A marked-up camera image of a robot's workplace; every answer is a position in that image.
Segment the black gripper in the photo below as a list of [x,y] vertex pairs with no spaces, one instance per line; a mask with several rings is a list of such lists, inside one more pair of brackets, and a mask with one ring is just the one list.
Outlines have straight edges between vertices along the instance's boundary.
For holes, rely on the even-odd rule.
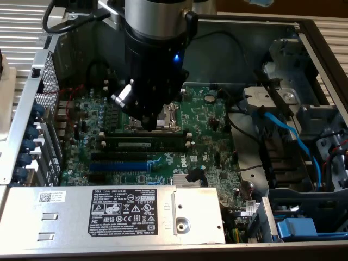
[[130,93],[125,113],[138,119],[143,128],[153,131],[163,105],[178,95],[189,72],[183,68],[187,33],[169,39],[152,39],[125,29],[125,62]]

